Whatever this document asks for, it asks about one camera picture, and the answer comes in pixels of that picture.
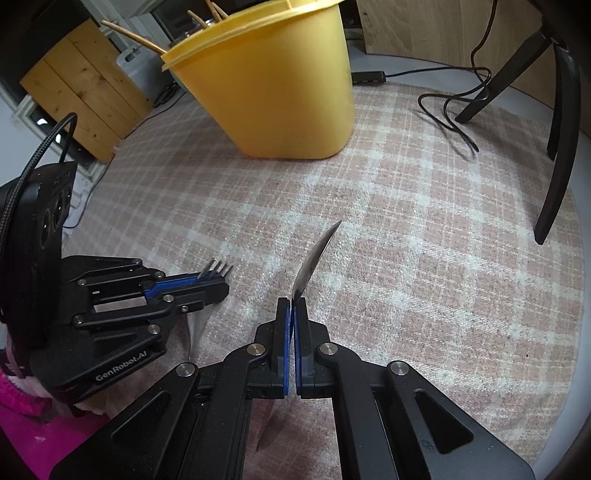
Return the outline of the gloved left hand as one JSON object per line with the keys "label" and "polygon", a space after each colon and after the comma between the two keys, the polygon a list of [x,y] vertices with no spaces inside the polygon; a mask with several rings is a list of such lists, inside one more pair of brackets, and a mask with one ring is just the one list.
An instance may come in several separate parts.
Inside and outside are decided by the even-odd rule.
{"label": "gloved left hand", "polygon": [[109,417],[101,409],[78,413],[53,399],[18,365],[7,329],[1,329],[1,433],[34,479],[47,479],[65,456]]}

